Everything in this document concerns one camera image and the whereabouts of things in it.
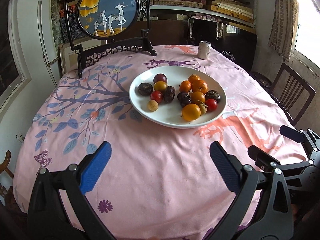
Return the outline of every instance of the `patterned curtain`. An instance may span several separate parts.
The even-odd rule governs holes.
[[[292,43],[298,29],[298,1],[276,0],[268,46],[289,60]]]

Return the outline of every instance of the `pink tablecloth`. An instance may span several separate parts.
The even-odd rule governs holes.
[[[20,150],[14,195],[27,211],[37,172],[66,169],[104,141],[112,157],[92,192],[93,209],[117,238],[202,239],[218,223],[234,194],[209,156],[219,141],[241,163],[254,162],[254,144],[285,163],[305,160],[303,148],[279,133],[291,126],[270,96],[239,66],[217,51],[209,60],[195,46],[155,46],[157,56],[122,52],[84,70],[66,74],[33,119]],[[183,65],[212,76],[224,88],[227,108],[218,120],[197,129],[155,124],[132,108],[132,80],[148,68]],[[259,193],[242,225],[247,225]],[[65,201],[73,225],[81,225]]]

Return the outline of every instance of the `circular black frame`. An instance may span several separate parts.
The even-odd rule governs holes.
[[[78,23],[78,26],[80,27],[80,29],[83,31],[83,33],[85,35],[87,35],[88,37],[91,37],[95,40],[109,40],[109,39],[113,39],[114,37],[116,37],[118,34],[121,34],[121,33],[124,33],[126,30],[130,29],[130,27],[137,21],[138,17],[139,17],[139,14],[140,14],[140,11],[141,11],[141,4],[140,4],[140,0],[136,0],[137,2],[137,11],[136,11],[136,14],[134,15],[134,18],[133,20],[131,21],[131,23],[129,24],[128,27],[126,27],[125,30],[123,30],[122,32],[120,33],[117,33],[116,35],[112,35],[112,36],[108,36],[108,37],[100,37],[100,36],[96,36],[96,35],[93,35],[89,32],[87,32],[87,30],[82,26],[82,24],[80,23],[80,19],[79,19],[79,10],[80,10],[80,4],[81,4],[82,0],[79,0],[78,1],[78,4],[77,4],[77,7],[76,7],[76,20],[77,20],[77,23]]]

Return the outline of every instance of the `orange deer print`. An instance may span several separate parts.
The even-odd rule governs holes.
[[[196,52],[190,50],[190,47],[187,47],[185,45],[167,45],[164,46],[165,49],[173,49],[173,48],[179,48],[186,54],[197,54]]]
[[[252,124],[259,124],[262,122],[265,122],[266,120],[260,120],[258,122],[255,122],[252,117],[253,115],[257,112],[258,109],[255,109],[255,111],[250,114],[249,116],[243,118],[239,116],[228,116],[227,118],[223,119],[220,117],[216,121],[200,128],[198,131],[196,131],[193,135],[199,135],[200,137],[204,139],[210,139],[213,137],[214,134],[219,133],[220,134],[220,139],[219,143],[223,141],[223,131],[224,127],[228,126],[233,126],[239,136],[241,137],[244,145],[246,148],[248,148],[251,145],[255,145],[261,150],[265,152],[269,152],[270,150],[277,150],[280,148],[280,146],[273,146],[271,148],[266,148],[266,145],[269,144],[270,142],[270,137],[273,132],[273,127],[270,125],[269,131],[268,131],[268,138],[267,139],[260,139],[257,136],[257,133],[255,130],[252,128]]]

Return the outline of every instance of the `white shelf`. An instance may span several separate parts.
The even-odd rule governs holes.
[[[226,18],[226,19],[233,20],[235,22],[239,22],[241,24],[253,27],[252,23],[246,22],[244,20],[238,19],[236,17],[230,16],[227,14],[210,11],[206,9],[192,8],[192,7],[186,7],[186,6],[175,6],[175,5],[151,5],[150,10],[174,10],[174,11],[198,12],[198,13],[215,15],[221,18]]]

